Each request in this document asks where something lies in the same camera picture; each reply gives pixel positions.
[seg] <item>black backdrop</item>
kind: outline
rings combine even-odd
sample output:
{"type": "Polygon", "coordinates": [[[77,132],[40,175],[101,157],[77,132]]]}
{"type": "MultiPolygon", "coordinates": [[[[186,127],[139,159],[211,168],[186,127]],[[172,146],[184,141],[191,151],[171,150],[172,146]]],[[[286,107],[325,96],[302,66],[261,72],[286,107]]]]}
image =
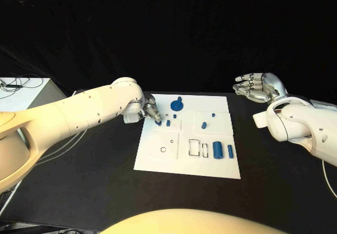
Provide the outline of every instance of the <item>black backdrop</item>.
{"type": "Polygon", "coordinates": [[[65,89],[132,76],[145,90],[233,92],[273,72],[290,93],[337,103],[326,1],[2,0],[0,75],[65,89]]]}

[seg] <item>blue object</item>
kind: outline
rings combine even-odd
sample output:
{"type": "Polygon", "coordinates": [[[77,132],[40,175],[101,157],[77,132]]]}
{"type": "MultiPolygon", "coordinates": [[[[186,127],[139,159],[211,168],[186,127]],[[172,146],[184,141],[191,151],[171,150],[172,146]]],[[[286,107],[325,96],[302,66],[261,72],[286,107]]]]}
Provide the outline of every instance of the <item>blue object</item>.
{"type": "Polygon", "coordinates": [[[233,145],[228,145],[228,153],[230,153],[230,158],[234,158],[234,149],[233,149],[233,145]]]}
{"type": "Polygon", "coordinates": [[[214,142],[214,157],[215,159],[224,158],[224,148],[222,148],[222,143],[220,141],[214,142]]]}
{"type": "Polygon", "coordinates": [[[178,101],[173,101],[173,102],[171,103],[171,108],[172,108],[172,110],[175,110],[175,111],[182,111],[184,107],[185,107],[185,104],[184,104],[184,102],[182,102],[182,97],[178,97],[178,101]]]}

